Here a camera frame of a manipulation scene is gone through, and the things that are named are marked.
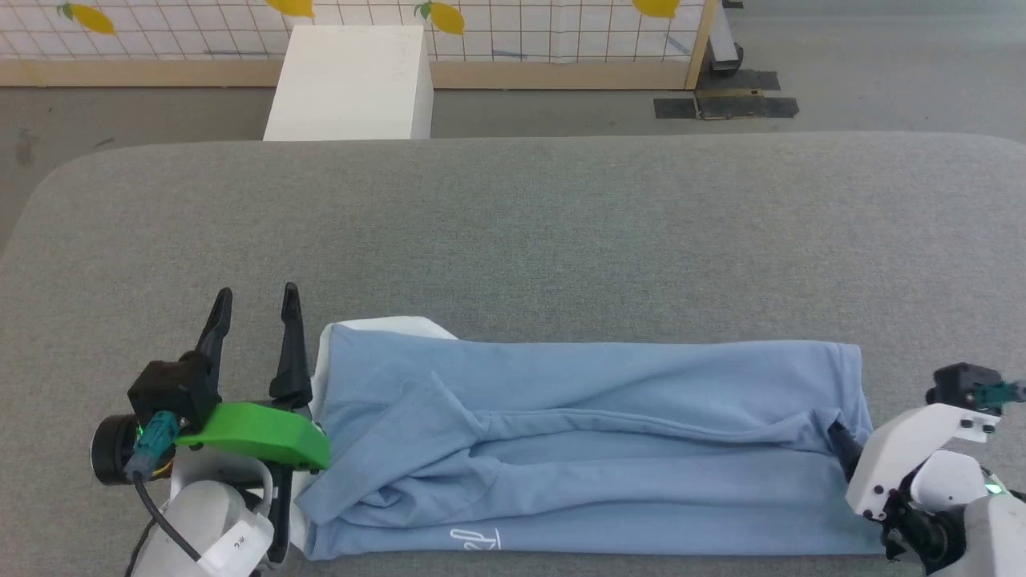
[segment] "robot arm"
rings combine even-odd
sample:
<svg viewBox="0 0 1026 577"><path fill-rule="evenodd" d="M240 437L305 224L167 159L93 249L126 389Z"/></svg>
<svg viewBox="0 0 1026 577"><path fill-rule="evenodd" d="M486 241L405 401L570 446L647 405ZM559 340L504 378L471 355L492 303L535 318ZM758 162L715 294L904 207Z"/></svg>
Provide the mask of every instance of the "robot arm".
<svg viewBox="0 0 1026 577"><path fill-rule="evenodd" d="M976 459L941 448L955 437L985 443L1002 405L1026 399L1023 388L965 363L934 379L926 407L887 422L864 448L839 423L830 427L850 482L845 499L881 526L887 559L911 550L926 575L1018 575L1026 564L1026 504Z"/></svg>
<svg viewBox="0 0 1026 577"><path fill-rule="evenodd" d="M292 473L327 466L327 437L307 409L295 284L285 285L281 356L266 401L224 403L218 393L231 305L222 290L195 350L147 366L128 392L134 414L105 419L93 435L96 477L133 485L153 517L125 575L249 577L277 568L288 551ZM158 508L145 484L167 476L170 499Z"/></svg>

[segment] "white logo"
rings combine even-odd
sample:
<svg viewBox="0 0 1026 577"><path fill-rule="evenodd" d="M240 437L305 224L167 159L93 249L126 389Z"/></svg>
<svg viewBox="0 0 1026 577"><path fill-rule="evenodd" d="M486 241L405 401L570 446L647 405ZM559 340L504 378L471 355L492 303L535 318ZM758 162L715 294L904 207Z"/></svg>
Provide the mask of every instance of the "white logo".
<svg viewBox="0 0 1026 577"><path fill-rule="evenodd" d="M463 541L463 548L468 551L501 551L503 550L503 540L499 536L499 529L492 529L492 531L496 532L495 539L485 537L476 531L466 531L463 529L449 531L449 537L457 541Z"/></svg>

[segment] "white pedestal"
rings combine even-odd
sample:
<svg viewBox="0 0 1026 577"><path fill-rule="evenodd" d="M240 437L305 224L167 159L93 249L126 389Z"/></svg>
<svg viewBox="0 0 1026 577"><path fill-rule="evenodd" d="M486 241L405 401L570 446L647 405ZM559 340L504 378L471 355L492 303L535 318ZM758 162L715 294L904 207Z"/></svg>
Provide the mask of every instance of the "white pedestal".
<svg viewBox="0 0 1026 577"><path fill-rule="evenodd" d="M427 139L434 87L420 26L297 26L265 141Z"/></svg>

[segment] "green 3d-printed part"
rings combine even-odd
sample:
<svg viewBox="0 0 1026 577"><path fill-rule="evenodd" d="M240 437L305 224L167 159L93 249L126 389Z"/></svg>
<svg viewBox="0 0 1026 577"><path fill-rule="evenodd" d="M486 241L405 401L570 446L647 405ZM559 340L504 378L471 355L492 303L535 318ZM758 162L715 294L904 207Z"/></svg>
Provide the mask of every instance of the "green 3d-printed part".
<svg viewBox="0 0 1026 577"><path fill-rule="evenodd" d="M203 444L297 470L324 469L330 459L327 436L308 419L252 402L218 405L202 431L180 436L174 444Z"/></svg>

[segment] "black cable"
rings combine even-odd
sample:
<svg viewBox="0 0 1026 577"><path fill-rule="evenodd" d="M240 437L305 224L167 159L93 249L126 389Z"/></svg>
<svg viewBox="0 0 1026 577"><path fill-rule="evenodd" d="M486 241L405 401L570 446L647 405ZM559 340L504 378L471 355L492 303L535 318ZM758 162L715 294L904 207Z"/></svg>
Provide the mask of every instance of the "black cable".
<svg viewBox="0 0 1026 577"><path fill-rule="evenodd" d="M135 492L139 493L139 498L143 500L143 505L146 507L146 510L150 511L150 516L153 517L153 521L155 521L157 525L164 530L164 533L171 538L171 541L174 541L180 547L182 547L182 550L184 550L186 554L188 554L193 561L199 561L199 552L185 540L185 537L183 537L181 533L171 527L171 524L164 518L164 515L161 514L157 505L153 504L153 499L150 498L150 494L146 491L146 485L143 483L143 474L134 472L131 475L131 479L132 484L135 485Z"/></svg>
<svg viewBox="0 0 1026 577"><path fill-rule="evenodd" d="M131 577L131 572L135 570L135 560L139 559L139 551L143 548L143 543L146 542L146 538L150 536L150 530L153 526L157 525L156 520L151 518L150 523L146 524L146 528L143 529L143 534L139 536L139 542L135 543L135 548L131 550L131 556L128 557L128 567L125 568L125 577Z"/></svg>

